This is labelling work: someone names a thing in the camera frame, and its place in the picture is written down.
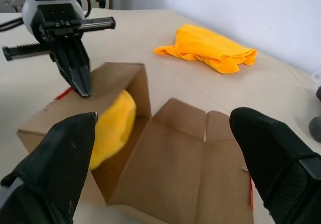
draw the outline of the folded towel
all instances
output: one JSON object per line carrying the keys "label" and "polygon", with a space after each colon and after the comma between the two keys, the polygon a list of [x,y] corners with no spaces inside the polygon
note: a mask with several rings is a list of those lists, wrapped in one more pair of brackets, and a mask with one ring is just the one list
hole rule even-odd
{"label": "folded towel", "polygon": [[130,94],[123,90],[114,104],[98,117],[89,169],[97,168],[124,147],[135,115],[136,104]]}
{"label": "folded towel", "polygon": [[176,32],[174,46],[156,48],[154,53],[188,61],[199,60],[221,73],[234,73],[240,70],[238,64],[255,62],[256,50],[239,46],[209,30],[184,25]]}

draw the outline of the black cable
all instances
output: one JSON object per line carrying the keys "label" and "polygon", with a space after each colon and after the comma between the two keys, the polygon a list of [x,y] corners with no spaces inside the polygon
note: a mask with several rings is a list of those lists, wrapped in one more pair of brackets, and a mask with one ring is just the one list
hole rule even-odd
{"label": "black cable", "polygon": [[22,20],[22,18],[17,18],[12,21],[2,23],[2,24],[0,24],[0,32],[11,30],[11,29],[21,26],[23,24],[24,24],[24,21]]}
{"label": "black cable", "polygon": [[90,0],[87,0],[87,4],[88,4],[88,11],[87,13],[85,14],[85,18],[87,18],[91,12],[91,2]]}

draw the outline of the table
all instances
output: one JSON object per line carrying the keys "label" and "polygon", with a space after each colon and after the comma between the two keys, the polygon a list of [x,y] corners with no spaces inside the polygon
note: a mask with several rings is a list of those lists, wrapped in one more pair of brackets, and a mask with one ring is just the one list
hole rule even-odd
{"label": "table", "polygon": [[[19,14],[0,14],[1,22]],[[171,56],[156,56],[153,49],[172,45],[175,31],[194,24],[170,10],[112,11],[93,9],[91,18],[113,16],[116,30],[86,33],[83,42],[94,69],[105,61],[143,62],[146,65],[151,109],[154,114],[169,98],[175,97],[205,111],[229,114],[239,106],[254,108],[285,122],[314,151],[321,145],[309,134],[308,124],[321,113],[310,76],[268,55],[258,52],[257,63],[240,66],[240,71],[223,75],[200,62]],[[1,33],[1,46],[34,43],[24,26]],[[0,177],[8,174],[27,155],[16,137],[18,127],[64,91],[68,84],[49,56],[7,62],[0,54]],[[104,214],[80,204],[76,224],[103,223]],[[258,193],[254,195],[254,221],[274,223]]]}

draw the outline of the orange towel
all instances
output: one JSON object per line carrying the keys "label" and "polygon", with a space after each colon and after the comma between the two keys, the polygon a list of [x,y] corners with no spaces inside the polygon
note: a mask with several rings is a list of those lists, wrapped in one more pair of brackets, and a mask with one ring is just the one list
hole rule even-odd
{"label": "orange towel", "polygon": [[256,56],[254,49],[239,46],[226,37],[191,25],[177,30],[174,46],[156,48],[154,53],[187,61],[199,60],[221,73],[238,72],[238,64],[252,65]]}

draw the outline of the cardboard box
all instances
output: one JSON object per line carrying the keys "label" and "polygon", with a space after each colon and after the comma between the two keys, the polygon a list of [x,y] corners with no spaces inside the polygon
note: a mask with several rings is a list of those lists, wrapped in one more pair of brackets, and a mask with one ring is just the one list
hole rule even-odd
{"label": "cardboard box", "polygon": [[170,99],[151,118],[142,64],[105,63],[92,73],[93,95],[70,92],[18,131],[32,151],[50,127],[66,117],[102,114],[126,89],[137,105],[125,147],[88,172],[81,200],[125,205],[168,223],[253,223],[249,174],[229,117]]}

